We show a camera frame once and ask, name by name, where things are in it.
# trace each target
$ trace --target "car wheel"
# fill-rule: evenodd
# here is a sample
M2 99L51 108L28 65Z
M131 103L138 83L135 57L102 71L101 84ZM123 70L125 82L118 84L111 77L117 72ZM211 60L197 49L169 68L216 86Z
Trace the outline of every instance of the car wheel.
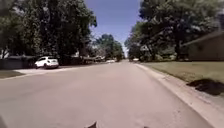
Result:
M44 64L44 69L47 69L47 64Z
M35 69L38 69L38 66L36 64L34 65L34 67L35 67Z

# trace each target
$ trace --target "tree trunk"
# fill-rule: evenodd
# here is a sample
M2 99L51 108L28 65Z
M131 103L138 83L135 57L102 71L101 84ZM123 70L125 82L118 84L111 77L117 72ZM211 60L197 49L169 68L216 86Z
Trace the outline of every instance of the tree trunk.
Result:
M156 53L155 53L155 51L150 46L148 46L148 45L146 45L146 46L147 46L147 48L149 50L149 53L151 54L152 61L155 61L156 60Z
M178 60L180 60L180 41L179 40L176 40L176 46L175 46L175 52L176 52L176 54L177 54L177 56L176 56L176 60L178 61Z

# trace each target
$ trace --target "curb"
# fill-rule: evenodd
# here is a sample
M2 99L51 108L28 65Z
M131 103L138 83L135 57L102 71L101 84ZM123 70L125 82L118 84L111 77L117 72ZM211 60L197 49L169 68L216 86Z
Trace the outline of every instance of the curb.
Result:
M53 71L53 72L43 72L43 73L36 73L36 74L25 74L25 75L21 75L21 76L3 78L3 79L0 79L0 81L13 80L13 79L19 79L19 78L25 78L25 77L31 77L31 76L39 76L39 75L58 73L58 72L65 72L65 71L71 71L71 70L76 70L76 69L77 68L67 68L66 70L59 70L59 71Z
M185 86L181 86L179 84L177 86L177 83L166 80L166 77L172 76L165 73L160 73L157 70L154 71L153 69L140 64L135 65L146 71L148 75L157 79L165 88L170 90L173 94L185 102L191 109L197 112L214 128L224 127L224 113L220 112L213 104L207 103L203 99L197 97L193 91L190 92L189 90L184 89Z

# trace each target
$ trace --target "car window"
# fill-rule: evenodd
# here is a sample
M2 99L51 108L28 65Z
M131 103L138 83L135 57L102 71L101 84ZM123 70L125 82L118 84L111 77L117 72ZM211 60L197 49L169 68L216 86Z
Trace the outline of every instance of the car window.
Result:
M45 58L40 58L38 61L42 61L42 60L45 60Z

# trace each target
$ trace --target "street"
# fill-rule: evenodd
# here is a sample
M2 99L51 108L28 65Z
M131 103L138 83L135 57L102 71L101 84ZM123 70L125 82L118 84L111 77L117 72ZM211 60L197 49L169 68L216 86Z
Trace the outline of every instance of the street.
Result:
M212 128L127 62L1 80L0 116L0 128Z

